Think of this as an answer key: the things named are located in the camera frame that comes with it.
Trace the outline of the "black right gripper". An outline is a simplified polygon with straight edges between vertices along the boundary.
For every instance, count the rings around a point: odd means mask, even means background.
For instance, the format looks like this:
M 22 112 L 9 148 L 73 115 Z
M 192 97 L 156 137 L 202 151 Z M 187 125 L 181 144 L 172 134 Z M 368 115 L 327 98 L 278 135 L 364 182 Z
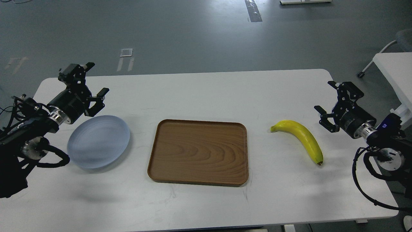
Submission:
M 376 119 L 358 106 L 357 101 L 364 97 L 361 91 L 351 81 L 337 83 L 328 81 L 328 85 L 337 91 L 337 102 L 332 111 L 334 111 L 334 121 L 332 124 L 328 119 L 333 118 L 333 114 L 327 113 L 321 106 L 316 105 L 314 109 L 319 113 L 319 124 L 331 133 L 339 132 L 340 128 L 351 138 L 357 139 L 362 137 L 361 132 L 364 124 L 370 126 L 376 125 Z

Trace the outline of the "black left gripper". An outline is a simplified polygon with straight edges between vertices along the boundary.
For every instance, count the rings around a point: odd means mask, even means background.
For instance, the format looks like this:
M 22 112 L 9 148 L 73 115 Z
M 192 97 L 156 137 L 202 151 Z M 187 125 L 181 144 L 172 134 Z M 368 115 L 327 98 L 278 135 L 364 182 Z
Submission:
M 86 73 L 94 66 L 94 62 L 85 65 L 72 63 L 59 72 L 58 80 L 63 82 L 66 88 L 47 104 L 47 109 L 59 109 L 65 113 L 68 117 L 66 124 L 73 124 L 82 114 L 94 117 L 105 107 L 103 101 L 109 88 L 102 88 L 96 96 L 92 96 L 86 85 Z

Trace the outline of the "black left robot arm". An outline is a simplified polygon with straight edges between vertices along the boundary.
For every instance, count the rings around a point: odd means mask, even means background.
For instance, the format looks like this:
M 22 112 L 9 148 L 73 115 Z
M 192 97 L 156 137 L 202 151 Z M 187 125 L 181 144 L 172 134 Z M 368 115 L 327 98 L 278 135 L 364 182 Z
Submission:
M 27 176 L 35 167 L 58 168 L 67 165 L 68 155 L 50 145 L 45 137 L 56 133 L 61 124 L 73 124 L 81 115 L 94 117 L 105 106 L 108 88 L 92 96 L 86 85 L 86 73 L 95 66 L 70 64 L 60 71 L 58 80 L 66 88 L 47 105 L 33 98 L 13 96 L 13 106 L 8 125 L 1 129 L 1 198 L 28 187 Z

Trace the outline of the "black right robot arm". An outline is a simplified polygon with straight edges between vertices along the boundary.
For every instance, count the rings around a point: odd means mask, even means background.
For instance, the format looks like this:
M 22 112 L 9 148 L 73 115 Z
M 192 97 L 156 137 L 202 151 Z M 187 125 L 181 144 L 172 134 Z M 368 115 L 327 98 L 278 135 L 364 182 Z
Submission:
M 400 116 L 390 113 L 380 125 L 371 114 L 357 104 L 364 93 L 352 82 L 337 83 L 328 81 L 328 85 L 337 91 L 337 102 L 331 113 L 321 106 L 314 109 L 320 114 L 319 124 L 334 133 L 343 129 L 351 138 L 364 138 L 365 142 L 377 148 L 377 159 L 383 163 L 399 160 L 400 166 L 389 169 L 394 176 L 380 179 L 399 181 L 406 188 L 405 196 L 411 198 L 411 141 L 401 130 Z

